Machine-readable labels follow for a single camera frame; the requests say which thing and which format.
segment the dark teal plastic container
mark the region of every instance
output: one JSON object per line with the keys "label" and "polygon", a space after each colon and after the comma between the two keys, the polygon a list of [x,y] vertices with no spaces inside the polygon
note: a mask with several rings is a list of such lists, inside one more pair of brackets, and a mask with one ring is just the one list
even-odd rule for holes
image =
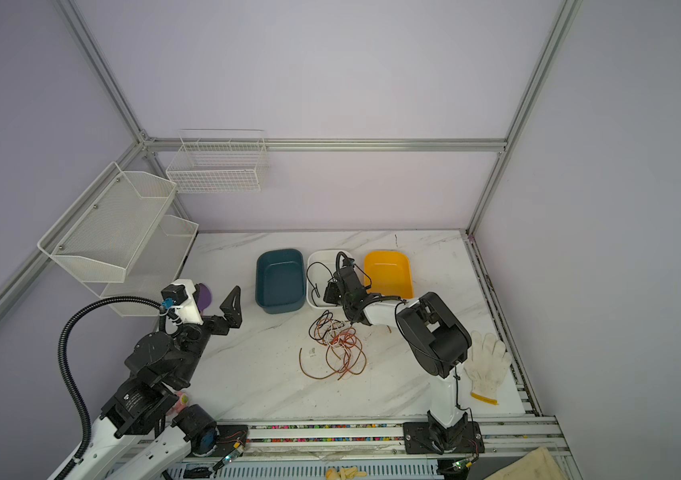
{"label": "dark teal plastic container", "polygon": [[286,248],[261,255],[255,276],[255,301],[266,313],[299,310],[306,301],[303,254]]}

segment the white wall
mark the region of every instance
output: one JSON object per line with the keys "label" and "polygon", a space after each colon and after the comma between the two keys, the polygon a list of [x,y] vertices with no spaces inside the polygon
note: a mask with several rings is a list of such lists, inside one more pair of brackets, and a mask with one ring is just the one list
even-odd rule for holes
{"label": "white wall", "polygon": [[79,4],[153,136],[504,138],[560,0]]}
{"label": "white wall", "polygon": [[681,2],[583,3],[477,239],[584,477],[681,478]]}
{"label": "white wall", "polygon": [[[0,0],[0,285],[132,139],[49,0]],[[0,325],[0,479],[46,478],[77,445],[56,362],[67,319],[95,297],[50,265]],[[70,363],[95,415],[127,378],[146,319],[93,312]]]}
{"label": "white wall", "polygon": [[[169,164],[174,154],[159,154]],[[275,152],[261,192],[181,194],[200,230],[465,228],[494,153]]]}

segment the table surface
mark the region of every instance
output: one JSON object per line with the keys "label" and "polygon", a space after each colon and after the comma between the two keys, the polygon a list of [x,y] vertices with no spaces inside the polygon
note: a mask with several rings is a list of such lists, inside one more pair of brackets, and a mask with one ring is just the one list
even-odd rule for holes
{"label": "table surface", "polygon": [[[397,250],[409,257],[415,297],[435,292],[468,331],[497,334],[458,230],[199,234],[181,277],[210,288],[213,302],[204,313],[220,315],[218,305],[234,285],[242,289],[241,328],[210,339],[188,389],[192,402],[214,418],[402,418],[424,416],[429,408],[432,377],[399,332],[385,326],[358,325],[368,360],[361,375],[314,380],[300,371],[303,349],[307,372],[329,372],[326,347],[308,337],[322,310],[306,303],[295,312],[269,315],[255,302],[258,257],[280,248],[299,250],[304,262],[314,251],[342,249],[360,264],[373,250]],[[345,320],[342,310],[335,317]],[[471,380],[462,375],[460,403],[470,406],[474,417],[525,413],[510,372],[498,389],[497,406],[472,398],[470,391]]]}

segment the tangled wires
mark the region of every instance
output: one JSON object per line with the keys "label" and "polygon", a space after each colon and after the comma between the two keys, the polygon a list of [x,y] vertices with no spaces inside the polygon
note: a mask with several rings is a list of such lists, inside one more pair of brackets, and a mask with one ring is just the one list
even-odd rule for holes
{"label": "tangled wires", "polygon": [[[311,323],[308,335],[321,346],[327,347],[324,359],[332,372],[326,376],[313,376],[306,373],[300,358],[303,349],[300,349],[297,354],[297,361],[300,365],[300,371],[305,376],[311,379],[324,380],[336,374],[339,375],[338,379],[340,380],[345,377],[346,373],[359,375],[367,367],[367,355],[362,351],[362,341],[356,336],[356,329],[352,326],[346,326],[345,321],[335,320],[333,313],[329,310],[325,310],[318,319]],[[334,360],[330,357],[330,353],[335,357]],[[363,360],[362,367],[354,371],[359,359]]]}

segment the purple object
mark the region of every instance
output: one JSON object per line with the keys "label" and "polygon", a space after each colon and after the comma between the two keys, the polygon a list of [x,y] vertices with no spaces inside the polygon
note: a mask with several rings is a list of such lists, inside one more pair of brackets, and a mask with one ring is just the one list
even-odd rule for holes
{"label": "purple object", "polygon": [[207,285],[199,283],[197,287],[199,289],[199,301],[197,302],[197,308],[200,313],[204,312],[204,309],[212,305],[212,292],[207,288]]}

